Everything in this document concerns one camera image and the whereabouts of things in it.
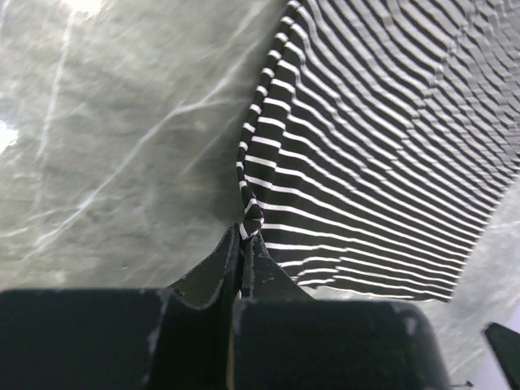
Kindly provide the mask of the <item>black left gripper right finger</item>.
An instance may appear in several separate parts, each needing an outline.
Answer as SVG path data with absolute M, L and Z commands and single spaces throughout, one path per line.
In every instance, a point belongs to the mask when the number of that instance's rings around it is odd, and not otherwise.
M 232 317 L 235 389 L 447 389 L 436 336 L 406 301 L 315 300 L 272 260 L 245 249 Z

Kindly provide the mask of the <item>black white striped tank top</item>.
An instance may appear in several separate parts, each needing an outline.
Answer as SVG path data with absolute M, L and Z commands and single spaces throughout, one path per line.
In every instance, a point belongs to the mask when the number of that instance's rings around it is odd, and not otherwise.
M 288 2 L 236 171 L 298 287 L 450 301 L 519 174 L 518 2 Z

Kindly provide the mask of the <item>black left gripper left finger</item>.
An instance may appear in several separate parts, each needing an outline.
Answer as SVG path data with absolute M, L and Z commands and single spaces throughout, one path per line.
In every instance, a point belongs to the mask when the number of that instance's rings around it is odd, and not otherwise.
M 223 389 L 240 237 L 165 288 L 1 294 L 4 389 Z

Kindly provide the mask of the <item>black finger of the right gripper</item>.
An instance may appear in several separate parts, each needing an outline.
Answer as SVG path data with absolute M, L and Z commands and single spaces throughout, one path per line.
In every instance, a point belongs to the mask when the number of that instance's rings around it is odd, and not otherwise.
M 483 334 L 510 389 L 519 389 L 519 334 L 499 323 L 489 323 Z

